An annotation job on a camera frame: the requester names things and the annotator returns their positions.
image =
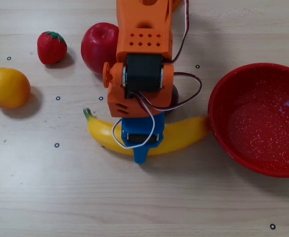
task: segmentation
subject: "banana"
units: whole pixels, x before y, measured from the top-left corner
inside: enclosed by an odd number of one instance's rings
[[[90,134],[100,145],[114,152],[133,155],[133,150],[123,149],[115,142],[111,135],[113,124],[96,119],[92,116],[90,109],[84,109],[84,114]],[[163,141],[158,147],[151,148],[148,155],[157,156],[183,149],[206,137],[209,131],[207,117],[196,117],[166,125]],[[121,126],[116,127],[115,136],[123,143]]]

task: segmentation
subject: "bowl rim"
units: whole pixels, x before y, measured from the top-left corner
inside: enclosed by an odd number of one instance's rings
[[[214,101],[216,98],[216,95],[219,91],[219,89],[222,87],[222,85],[228,81],[232,75],[235,75],[235,73],[237,72],[241,72],[243,70],[249,69],[249,68],[253,68],[253,67],[277,67],[277,68],[282,68],[282,69],[286,69],[287,71],[289,71],[289,67],[284,66],[284,65],[280,65],[280,64],[275,64],[275,63],[253,63],[253,64],[248,64],[248,65],[244,65],[241,67],[238,67],[234,70],[232,70],[231,72],[229,72],[227,75],[225,75],[218,83],[217,85],[214,87],[210,99],[209,99],[209,104],[208,104],[208,117],[209,117],[209,123],[212,129],[212,132],[217,140],[217,142],[219,143],[219,145],[223,148],[223,150],[228,153],[234,160],[236,160],[238,163],[240,163],[241,165],[245,166],[246,168],[259,173],[259,174],[263,174],[263,175],[267,175],[267,176],[271,176],[271,177],[278,177],[278,178],[289,178],[289,172],[288,171],[272,171],[272,170],[265,170],[262,168],[259,168],[253,164],[251,164],[250,162],[246,161],[245,159],[241,158],[240,156],[238,156],[237,154],[235,154],[230,148],[229,146],[224,142],[224,140],[220,137],[219,132],[218,132],[218,128],[214,123],[214,115],[213,115],[213,110],[214,110]]]

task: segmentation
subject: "banana stem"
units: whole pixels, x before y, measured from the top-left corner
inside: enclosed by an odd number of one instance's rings
[[[93,115],[91,114],[90,109],[89,109],[89,108],[86,108],[86,109],[84,109],[83,111],[84,111],[84,115],[85,115],[87,121],[89,121],[89,120],[93,117]]]

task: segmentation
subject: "strawberry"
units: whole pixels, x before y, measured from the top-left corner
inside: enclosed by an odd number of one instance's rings
[[[42,33],[38,38],[38,56],[43,64],[61,61],[67,52],[67,45],[62,36],[56,32]]]

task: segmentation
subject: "orange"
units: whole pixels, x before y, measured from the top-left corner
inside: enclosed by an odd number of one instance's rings
[[[30,83],[20,71],[0,68],[0,108],[15,109],[30,97]]]

